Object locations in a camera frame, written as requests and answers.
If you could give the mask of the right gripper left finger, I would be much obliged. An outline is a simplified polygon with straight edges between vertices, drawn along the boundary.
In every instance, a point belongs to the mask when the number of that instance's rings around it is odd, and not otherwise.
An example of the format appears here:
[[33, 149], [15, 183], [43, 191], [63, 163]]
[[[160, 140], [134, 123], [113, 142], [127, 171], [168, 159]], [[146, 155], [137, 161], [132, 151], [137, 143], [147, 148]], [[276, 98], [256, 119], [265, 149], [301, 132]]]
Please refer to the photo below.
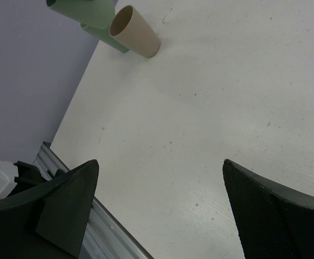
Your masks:
[[78, 258], [98, 175], [90, 160], [0, 200], [0, 258]]

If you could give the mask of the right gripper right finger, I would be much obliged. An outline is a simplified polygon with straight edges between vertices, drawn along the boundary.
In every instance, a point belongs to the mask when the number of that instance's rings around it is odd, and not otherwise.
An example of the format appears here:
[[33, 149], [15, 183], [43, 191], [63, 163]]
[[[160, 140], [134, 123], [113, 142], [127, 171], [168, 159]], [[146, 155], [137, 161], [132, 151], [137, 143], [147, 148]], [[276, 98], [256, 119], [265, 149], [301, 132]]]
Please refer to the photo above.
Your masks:
[[314, 258], [314, 196], [229, 159], [222, 172], [245, 258]]

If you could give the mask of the light green cup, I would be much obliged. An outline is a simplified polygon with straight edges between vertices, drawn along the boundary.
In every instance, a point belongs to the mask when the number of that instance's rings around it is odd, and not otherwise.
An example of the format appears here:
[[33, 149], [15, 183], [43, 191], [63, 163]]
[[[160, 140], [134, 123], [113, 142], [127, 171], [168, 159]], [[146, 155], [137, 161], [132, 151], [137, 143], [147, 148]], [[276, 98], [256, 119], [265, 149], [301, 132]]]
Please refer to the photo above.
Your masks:
[[86, 31], [87, 33], [95, 36], [100, 41], [106, 43], [107, 45], [111, 46], [112, 48], [120, 51], [121, 53], [126, 53], [129, 49], [119, 42], [117, 42], [114, 38], [110, 36], [110, 27], [106, 27], [104, 29], [99, 29], [93, 26], [86, 25], [84, 23], [80, 23], [80, 27], [82, 30]]

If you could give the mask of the beige cup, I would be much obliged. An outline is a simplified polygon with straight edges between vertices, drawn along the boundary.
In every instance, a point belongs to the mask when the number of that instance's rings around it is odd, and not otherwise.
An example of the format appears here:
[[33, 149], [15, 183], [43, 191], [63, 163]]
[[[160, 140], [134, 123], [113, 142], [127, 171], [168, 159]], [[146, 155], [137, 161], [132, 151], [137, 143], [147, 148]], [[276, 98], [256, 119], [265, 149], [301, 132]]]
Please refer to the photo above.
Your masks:
[[145, 58], [154, 57], [161, 46], [155, 31], [132, 5], [116, 14], [110, 26], [110, 36]]

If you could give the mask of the tall green cup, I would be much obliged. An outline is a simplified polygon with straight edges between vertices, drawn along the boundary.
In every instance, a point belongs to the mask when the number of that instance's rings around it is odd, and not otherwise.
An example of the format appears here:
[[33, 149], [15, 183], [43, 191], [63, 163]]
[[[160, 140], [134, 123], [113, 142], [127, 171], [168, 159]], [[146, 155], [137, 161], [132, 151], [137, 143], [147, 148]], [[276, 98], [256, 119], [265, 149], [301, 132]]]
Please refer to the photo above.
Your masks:
[[108, 27], [115, 16], [115, 5], [111, 0], [47, 0], [46, 5], [70, 19], [99, 29]]

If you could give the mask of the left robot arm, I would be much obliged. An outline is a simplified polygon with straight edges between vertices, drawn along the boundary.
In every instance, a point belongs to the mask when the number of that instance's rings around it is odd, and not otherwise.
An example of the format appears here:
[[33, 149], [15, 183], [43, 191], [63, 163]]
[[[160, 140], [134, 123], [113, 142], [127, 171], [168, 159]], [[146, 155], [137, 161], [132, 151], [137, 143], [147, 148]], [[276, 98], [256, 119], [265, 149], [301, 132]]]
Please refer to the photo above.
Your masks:
[[17, 161], [0, 161], [0, 200], [45, 183], [40, 169]]

